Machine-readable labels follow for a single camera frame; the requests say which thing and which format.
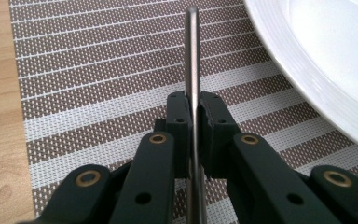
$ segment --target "metal rod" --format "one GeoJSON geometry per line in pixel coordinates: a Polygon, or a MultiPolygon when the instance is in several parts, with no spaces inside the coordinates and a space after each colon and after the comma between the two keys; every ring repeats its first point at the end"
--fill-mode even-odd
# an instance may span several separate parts
{"type": "Polygon", "coordinates": [[[185,81],[193,121],[187,179],[187,223],[206,224],[204,172],[199,159],[200,26],[199,10],[189,7],[185,24],[185,81]]]}

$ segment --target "wooden table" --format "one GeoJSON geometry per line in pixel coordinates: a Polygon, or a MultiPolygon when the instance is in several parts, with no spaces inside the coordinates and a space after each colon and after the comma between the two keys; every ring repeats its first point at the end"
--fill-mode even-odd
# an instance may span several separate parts
{"type": "Polygon", "coordinates": [[[8,1],[0,0],[0,223],[33,216],[8,1]]]}

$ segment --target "white plate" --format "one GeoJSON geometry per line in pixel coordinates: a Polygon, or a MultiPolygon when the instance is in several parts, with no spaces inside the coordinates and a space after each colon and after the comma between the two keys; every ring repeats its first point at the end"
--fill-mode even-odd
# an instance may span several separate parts
{"type": "Polygon", "coordinates": [[[358,144],[358,0],[245,0],[270,56],[358,144]]]}

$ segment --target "placemat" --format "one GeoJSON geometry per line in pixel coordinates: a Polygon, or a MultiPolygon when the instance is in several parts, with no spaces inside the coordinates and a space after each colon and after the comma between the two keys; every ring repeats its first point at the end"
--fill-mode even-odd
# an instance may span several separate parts
{"type": "MultiPolygon", "coordinates": [[[[166,97],[184,84],[184,19],[200,8],[201,88],[222,96],[243,132],[263,135],[308,175],[358,175],[358,146],[319,116],[263,48],[241,0],[9,0],[34,197],[40,215],[73,169],[129,161],[166,97]]],[[[237,218],[224,180],[206,182],[209,223],[237,218]]],[[[174,222],[186,221],[176,181],[174,222]]]]}

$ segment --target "woven placemat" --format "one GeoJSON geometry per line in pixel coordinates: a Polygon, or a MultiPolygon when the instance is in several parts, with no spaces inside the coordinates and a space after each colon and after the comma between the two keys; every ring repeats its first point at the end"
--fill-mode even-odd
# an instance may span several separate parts
{"type": "MultiPolygon", "coordinates": [[[[263,48],[241,0],[10,0],[34,213],[73,169],[129,161],[166,97],[184,84],[184,19],[200,8],[201,88],[243,132],[263,135],[308,175],[333,164],[358,175],[358,146],[319,116],[263,48]]],[[[207,186],[209,223],[237,220],[225,181],[207,186]]],[[[175,223],[185,222],[176,181],[175,223]]]]}

